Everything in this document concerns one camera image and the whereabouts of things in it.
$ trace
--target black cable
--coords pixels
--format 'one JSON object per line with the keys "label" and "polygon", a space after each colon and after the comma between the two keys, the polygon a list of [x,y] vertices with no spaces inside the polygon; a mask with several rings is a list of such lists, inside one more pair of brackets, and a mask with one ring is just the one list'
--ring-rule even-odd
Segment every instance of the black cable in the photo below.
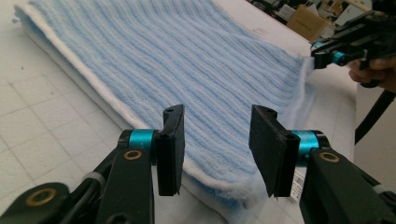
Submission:
{"label": "black cable", "polygon": [[98,186],[99,184],[96,181],[92,181],[87,191],[85,191],[84,195],[82,195],[82,197],[73,206],[73,208],[67,212],[67,214],[64,216],[60,224],[73,223],[75,218],[81,213],[83,213],[84,209],[82,208],[86,206],[88,202],[92,201],[92,197],[98,194]]}
{"label": "black cable", "polygon": [[384,90],[375,104],[367,114],[366,118],[361,122],[355,131],[355,145],[366,135],[370,129],[375,125],[382,114],[387,110],[388,106],[393,102],[396,93]]}

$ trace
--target striped towel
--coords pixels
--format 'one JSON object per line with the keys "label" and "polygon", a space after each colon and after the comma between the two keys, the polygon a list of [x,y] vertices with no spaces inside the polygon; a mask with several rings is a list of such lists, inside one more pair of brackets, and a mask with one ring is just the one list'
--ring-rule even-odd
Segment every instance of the striped towel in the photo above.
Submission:
{"label": "striped towel", "polygon": [[31,0],[16,15],[137,129],[184,104],[183,185],[242,223],[265,186],[248,148],[251,105],[301,129],[314,99],[304,60],[250,34],[213,0]]}

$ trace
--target person's hand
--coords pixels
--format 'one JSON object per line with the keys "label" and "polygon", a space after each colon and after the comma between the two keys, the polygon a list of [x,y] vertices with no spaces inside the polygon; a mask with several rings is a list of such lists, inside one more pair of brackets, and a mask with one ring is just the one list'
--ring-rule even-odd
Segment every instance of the person's hand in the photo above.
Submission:
{"label": "person's hand", "polygon": [[378,86],[396,92],[396,56],[373,59],[370,68],[359,70],[361,60],[349,63],[349,75],[352,80],[360,83],[379,80]]}

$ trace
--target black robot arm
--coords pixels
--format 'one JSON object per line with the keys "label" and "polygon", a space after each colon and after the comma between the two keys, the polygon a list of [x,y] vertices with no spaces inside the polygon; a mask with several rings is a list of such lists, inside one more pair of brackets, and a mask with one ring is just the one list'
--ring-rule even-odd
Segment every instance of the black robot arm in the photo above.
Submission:
{"label": "black robot arm", "polygon": [[289,197],[296,165],[306,166],[305,223],[396,223],[396,195],[337,153],[319,131],[288,131],[267,107],[252,107],[249,147],[268,196]]}
{"label": "black robot arm", "polygon": [[122,132],[117,147],[72,193],[62,183],[29,189],[0,223],[154,223],[151,165],[157,165],[159,194],[179,193],[184,146],[184,105],[174,105],[163,111],[163,130]]}

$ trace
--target sticker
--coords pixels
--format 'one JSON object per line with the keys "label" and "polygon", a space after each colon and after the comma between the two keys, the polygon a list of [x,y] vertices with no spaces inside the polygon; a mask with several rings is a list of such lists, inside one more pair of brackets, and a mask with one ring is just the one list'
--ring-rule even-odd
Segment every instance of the sticker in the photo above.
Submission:
{"label": "sticker", "polygon": [[305,175],[298,170],[294,171],[293,184],[291,185],[291,192],[289,199],[298,203],[303,193]]}

